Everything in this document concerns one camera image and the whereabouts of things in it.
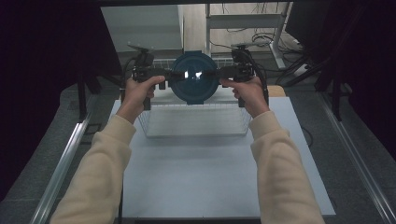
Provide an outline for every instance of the beige sleeve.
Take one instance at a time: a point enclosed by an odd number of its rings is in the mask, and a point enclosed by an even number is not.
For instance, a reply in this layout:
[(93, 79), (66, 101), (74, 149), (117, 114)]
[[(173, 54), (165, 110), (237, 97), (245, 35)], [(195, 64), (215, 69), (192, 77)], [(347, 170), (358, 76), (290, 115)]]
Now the beige sleeve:
[(297, 146), (274, 112), (250, 123), (262, 224), (324, 223)]
[(50, 223), (113, 223), (134, 133), (129, 121), (115, 115), (95, 134)]

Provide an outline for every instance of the person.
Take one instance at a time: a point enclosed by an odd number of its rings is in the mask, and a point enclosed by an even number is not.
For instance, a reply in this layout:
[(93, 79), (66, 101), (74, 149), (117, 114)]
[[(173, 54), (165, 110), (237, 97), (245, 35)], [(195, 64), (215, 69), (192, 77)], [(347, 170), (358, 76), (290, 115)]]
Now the person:
[[(123, 171), (132, 154), (129, 144), (135, 133), (134, 121), (143, 111), (144, 99), (154, 96), (152, 86), (163, 81), (164, 77), (142, 83), (128, 79), (123, 103), (106, 127), (94, 135), (92, 148), (82, 158), (50, 223), (113, 223)], [(254, 77), (236, 83), (221, 79), (220, 83), (233, 88), (235, 98), (245, 100), (245, 109), (253, 118), (249, 128), (257, 162), (261, 222), (324, 223), (299, 151), (265, 102), (260, 80)]]

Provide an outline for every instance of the white board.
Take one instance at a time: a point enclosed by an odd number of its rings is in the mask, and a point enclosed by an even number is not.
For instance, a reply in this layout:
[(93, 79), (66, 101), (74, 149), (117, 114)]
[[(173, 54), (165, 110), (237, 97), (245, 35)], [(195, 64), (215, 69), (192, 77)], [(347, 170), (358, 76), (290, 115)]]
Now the white board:
[[(271, 109), (300, 150), (322, 215), (335, 215), (289, 97)], [(116, 101), (112, 114), (120, 107)], [(138, 120), (124, 173), (124, 217), (259, 217), (256, 163), (246, 136), (147, 138)]]

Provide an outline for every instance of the table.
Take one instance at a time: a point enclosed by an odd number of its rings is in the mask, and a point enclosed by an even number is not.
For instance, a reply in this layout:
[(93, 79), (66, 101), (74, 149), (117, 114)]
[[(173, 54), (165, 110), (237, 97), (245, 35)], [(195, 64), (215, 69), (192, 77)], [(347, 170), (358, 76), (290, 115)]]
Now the table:
[[(270, 88), (271, 95), (284, 95), (281, 91), (277, 86)], [(322, 214), (335, 215), (290, 99), (271, 97), (270, 102), (279, 122), (290, 130), (290, 137), (300, 149)], [(116, 101), (112, 114), (119, 106), (120, 101)], [(250, 131), (238, 136), (147, 138), (139, 120), (134, 126), (137, 132), (130, 145), (134, 155), (124, 173), (123, 217), (260, 216), (257, 168), (249, 150), (253, 142)]]

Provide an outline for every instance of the black curtain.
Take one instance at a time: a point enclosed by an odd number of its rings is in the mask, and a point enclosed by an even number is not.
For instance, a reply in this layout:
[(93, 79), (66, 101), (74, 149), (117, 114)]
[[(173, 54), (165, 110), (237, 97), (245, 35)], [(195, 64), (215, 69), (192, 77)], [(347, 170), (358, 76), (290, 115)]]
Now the black curtain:
[(50, 126), (60, 93), (77, 82), (77, 71), (99, 92), (95, 78), (119, 76), (121, 68), (94, 2), (8, 1), (0, 22), (3, 200)]

